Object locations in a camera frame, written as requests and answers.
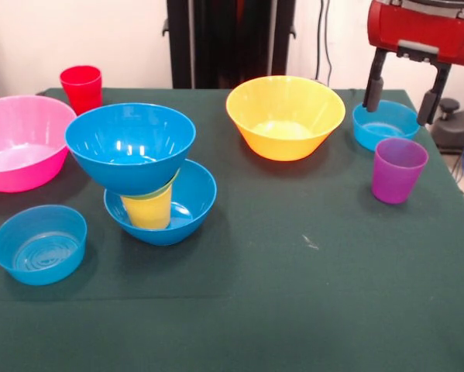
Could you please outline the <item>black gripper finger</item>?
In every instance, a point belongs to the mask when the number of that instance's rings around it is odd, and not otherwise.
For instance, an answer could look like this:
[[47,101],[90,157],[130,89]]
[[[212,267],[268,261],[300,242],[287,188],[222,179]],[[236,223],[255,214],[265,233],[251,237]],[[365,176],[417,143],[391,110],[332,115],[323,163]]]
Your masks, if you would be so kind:
[[369,72],[369,78],[366,86],[366,92],[363,99],[363,107],[368,112],[375,112],[380,103],[383,91],[382,71],[385,63],[387,51],[376,48],[373,62]]
[[438,104],[442,98],[442,93],[452,67],[451,64],[439,61],[432,61],[431,65],[436,68],[437,74],[432,88],[425,93],[418,111],[417,122],[421,126],[433,123]]

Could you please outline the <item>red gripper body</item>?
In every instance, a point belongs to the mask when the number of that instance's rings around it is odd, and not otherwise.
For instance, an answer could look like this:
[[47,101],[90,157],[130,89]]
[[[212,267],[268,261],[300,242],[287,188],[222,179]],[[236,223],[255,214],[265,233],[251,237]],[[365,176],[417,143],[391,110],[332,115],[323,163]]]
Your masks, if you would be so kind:
[[443,63],[464,66],[464,19],[422,12],[419,4],[372,1],[367,20],[369,43],[396,52],[425,47]]

